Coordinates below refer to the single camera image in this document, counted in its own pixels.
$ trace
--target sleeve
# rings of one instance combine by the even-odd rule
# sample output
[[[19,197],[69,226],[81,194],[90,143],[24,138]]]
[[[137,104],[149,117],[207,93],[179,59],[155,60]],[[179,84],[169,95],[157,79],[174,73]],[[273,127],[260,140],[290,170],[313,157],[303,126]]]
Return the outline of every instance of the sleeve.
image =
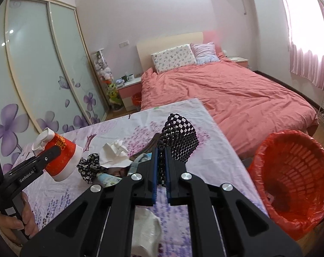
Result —
[[[7,245],[13,250],[13,252],[15,254],[17,254],[17,256],[19,256],[20,251],[21,251],[21,246],[16,245],[15,243],[11,242],[6,236],[5,234],[1,231],[0,229],[0,235],[1,237],[4,239],[4,241],[7,243]]]

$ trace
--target pink bedspread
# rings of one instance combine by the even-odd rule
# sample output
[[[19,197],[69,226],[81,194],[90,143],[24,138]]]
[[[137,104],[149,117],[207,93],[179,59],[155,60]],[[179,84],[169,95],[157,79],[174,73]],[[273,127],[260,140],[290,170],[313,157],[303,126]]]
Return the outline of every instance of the pink bedspread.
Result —
[[[252,157],[272,132],[313,135],[316,111],[301,96],[224,58],[142,76],[142,110],[199,98],[241,159]]]

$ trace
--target silver screw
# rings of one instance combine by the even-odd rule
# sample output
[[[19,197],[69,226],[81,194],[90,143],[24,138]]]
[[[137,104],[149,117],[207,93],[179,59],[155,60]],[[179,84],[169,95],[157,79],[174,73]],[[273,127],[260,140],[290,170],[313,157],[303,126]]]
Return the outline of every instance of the silver screw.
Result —
[[[99,192],[101,190],[101,185],[92,185],[91,192]]]
[[[191,173],[182,173],[181,175],[182,179],[191,179],[192,178],[192,174]]]
[[[131,175],[131,179],[133,179],[134,181],[139,181],[140,179],[142,179],[142,175],[139,173],[134,173]]]
[[[231,190],[233,190],[233,185],[232,184],[225,183],[221,187],[225,191],[231,191]]]

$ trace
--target floral tablecloth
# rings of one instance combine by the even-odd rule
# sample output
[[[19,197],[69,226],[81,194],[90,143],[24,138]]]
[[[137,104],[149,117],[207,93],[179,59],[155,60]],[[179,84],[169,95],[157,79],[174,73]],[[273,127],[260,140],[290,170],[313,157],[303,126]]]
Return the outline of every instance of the floral tablecloth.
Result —
[[[212,185],[232,183],[267,214],[245,167],[198,99],[144,110],[67,132],[63,136],[84,148],[84,158],[91,153],[98,153],[105,143],[117,139],[123,140],[130,154],[134,154],[144,148],[155,133],[161,132],[170,113],[185,117],[197,131],[200,144],[186,163],[187,171]],[[23,149],[16,164],[33,155],[30,148],[31,144],[28,144]],[[76,169],[63,182],[55,182],[45,172],[29,185],[25,192],[39,228],[42,229],[89,186]],[[192,256],[187,207],[170,206],[165,188],[159,187],[156,205],[150,210],[161,219],[163,233],[160,256]]]

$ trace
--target wall outlet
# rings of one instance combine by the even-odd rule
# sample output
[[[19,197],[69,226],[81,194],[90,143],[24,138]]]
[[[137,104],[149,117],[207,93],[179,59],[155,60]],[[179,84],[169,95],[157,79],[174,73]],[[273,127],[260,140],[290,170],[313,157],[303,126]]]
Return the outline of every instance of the wall outlet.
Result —
[[[129,43],[129,41],[127,40],[127,41],[124,41],[124,42],[122,42],[122,43],[120,43],[119,44],[119,48],[123,48],[123,47],[125,47],[125,46],[128,46],[130,43]]]

